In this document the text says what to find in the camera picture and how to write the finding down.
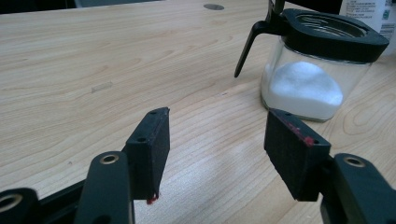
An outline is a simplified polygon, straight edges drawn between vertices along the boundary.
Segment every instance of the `table surface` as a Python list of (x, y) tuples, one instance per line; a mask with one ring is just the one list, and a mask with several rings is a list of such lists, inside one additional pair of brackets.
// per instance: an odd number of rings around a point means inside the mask
[[(320, 223), (319, 203), (295, 202), (262, 147), (260, 82), (277, 37), (259, 36), (233, 78), (266, 11), (261, 0), (168, 0), (0, 16), (0, 191), (42, 198), (78, 182), (169, 106), (161, 196), (135, 202), (137, 223)], [(332, 155), (371, 161), (394, 188), (395, 62), (374, 63), (333, 119), (307, 122)]]

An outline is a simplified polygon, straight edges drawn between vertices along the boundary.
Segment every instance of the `red mark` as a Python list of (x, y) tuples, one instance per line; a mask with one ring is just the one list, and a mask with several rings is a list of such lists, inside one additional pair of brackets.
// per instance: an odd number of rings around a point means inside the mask
[(304, 139), (304, 142), (306, 143), (307, 146), (312, 147), (312, 146), (315, 144), (315, 139), (313, 139), (313, 138), (310, 137), (310, 136), (307, 136), (307, 137)]
[(303, 135), (300, 132), (299, 127), (295, 127), (292, 123), (287, 122), (289, 128), (291, 129), (292, 132), (294, 132), (298, 137), (303, 138)]
[(159, 195), (154, 194), (154, 196), (151, 199), (147, 199), (146, 202), (148, 205), (154, 204), (154, 202), (157, 201), (159, 197)]

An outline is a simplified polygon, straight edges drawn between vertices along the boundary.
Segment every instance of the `black plastic lid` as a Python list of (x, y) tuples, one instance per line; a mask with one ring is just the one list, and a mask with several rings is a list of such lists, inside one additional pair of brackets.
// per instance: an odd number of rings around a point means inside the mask
[(365, 23), (353, 18), (299, 9), (282, 14), (290, 28), (282, 39), (289, 49), (336, 61), (373, 63), (389, 44)]

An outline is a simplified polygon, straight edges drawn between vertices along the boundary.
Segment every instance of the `black plastic bracket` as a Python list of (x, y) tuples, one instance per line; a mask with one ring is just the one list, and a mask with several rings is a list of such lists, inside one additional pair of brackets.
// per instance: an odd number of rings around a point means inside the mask
[(1, 192), (0, 223), (134, 221), (132, 200), (152, 202), (159, 196), (169, 150), (169, 108), (152, 110), (136, 127), (122, 152), (107, 152), (93, 159), (87, 180), (40, 201), (33, 189)]
[(396, 223), (396, 191), (367, 160), (341, 153), (292, 114), (270, 109), (264, 148), (297, 201), (323, 195), (325, 224)]

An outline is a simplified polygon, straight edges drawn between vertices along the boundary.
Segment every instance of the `jar handle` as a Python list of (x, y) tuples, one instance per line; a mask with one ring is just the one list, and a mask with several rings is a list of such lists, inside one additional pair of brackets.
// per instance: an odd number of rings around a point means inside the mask
[(234, 77), (238, 77), (244, 66), (245, 60), (248, 56), (254, 39), (260, 34), (270, 35), (284, 35), (289, 30), (289, 25), (286, 19), (280, 15), (285, 6), (285, 0), (276, 0), (275, 4), (272, 0), (268, 0), (268, 14), (265, 21), (257, 21), (251, 27), (250, 34), (247, 38), (244, 50), (239, 58), (238, 65), (236, 66)]

